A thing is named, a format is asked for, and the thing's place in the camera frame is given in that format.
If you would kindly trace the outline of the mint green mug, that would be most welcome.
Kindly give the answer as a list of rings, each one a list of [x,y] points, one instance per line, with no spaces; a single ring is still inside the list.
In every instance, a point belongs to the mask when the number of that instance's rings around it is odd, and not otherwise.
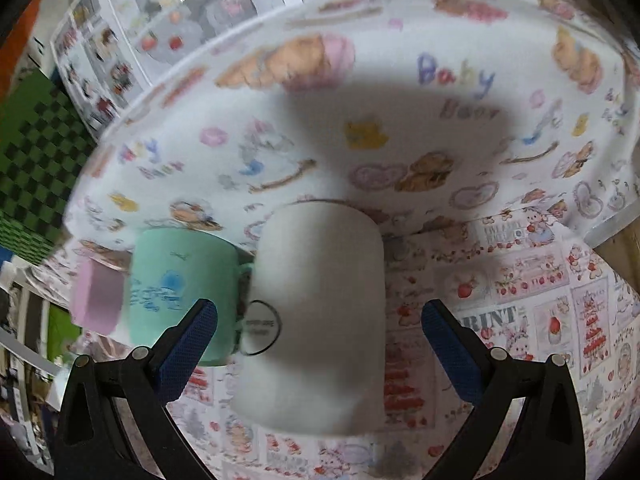
[[[218,324],[201,364],[224,365],[236,341],[242,278],[253,265],[213,234],[177,228],[143,232],[132,253],[128,330],[135,346],[151,347],[200,299],[213,301]]]

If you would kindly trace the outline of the strawberry print table mat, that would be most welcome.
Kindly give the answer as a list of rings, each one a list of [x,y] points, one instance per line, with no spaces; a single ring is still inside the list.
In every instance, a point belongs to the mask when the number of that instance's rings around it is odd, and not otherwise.
[[[548,210],[155,222],[106,290],[59,479],[595,479],[639,420],[639,296]]]

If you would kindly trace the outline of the pink lidded white bottle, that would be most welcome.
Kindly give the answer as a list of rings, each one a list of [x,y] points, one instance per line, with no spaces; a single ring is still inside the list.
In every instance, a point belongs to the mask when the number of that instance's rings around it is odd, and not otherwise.
[[[78,266],[70,293],[75,325],[100,335],[113,333],[124,304],[125,274],[93,259]]]

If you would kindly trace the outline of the white ceramic mug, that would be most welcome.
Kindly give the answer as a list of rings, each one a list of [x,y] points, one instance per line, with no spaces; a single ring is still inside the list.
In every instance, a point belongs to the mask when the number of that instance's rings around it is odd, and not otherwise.
[[[305,436],[380,428],[384,278],[382,237],[362,212],[326,202],[276,211],[253,262],[232,410]]]

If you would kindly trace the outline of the baby bear print cloth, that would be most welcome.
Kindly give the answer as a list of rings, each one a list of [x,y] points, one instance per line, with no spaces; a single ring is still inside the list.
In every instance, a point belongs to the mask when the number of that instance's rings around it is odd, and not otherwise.
[[[64,217],[254,247],[304,200],[386,235],[530,209],[597,245],[639,214],[639,49],[608,0],[302,0],[158,70]]]

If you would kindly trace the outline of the green black checkered board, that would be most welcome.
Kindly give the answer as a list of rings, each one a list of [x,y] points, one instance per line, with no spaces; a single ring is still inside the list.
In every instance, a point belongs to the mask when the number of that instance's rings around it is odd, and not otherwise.
[[[74,104],[35,72],[1,102],[1,246],[38,264],[61,236],[66,203],[94,142]]]

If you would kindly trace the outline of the comic print white board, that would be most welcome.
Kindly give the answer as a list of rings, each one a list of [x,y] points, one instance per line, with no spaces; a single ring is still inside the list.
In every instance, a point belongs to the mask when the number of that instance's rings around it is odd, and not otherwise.
[[[74,0],[56,69],[93,139],[172,66],[246,21],[302,0]]]

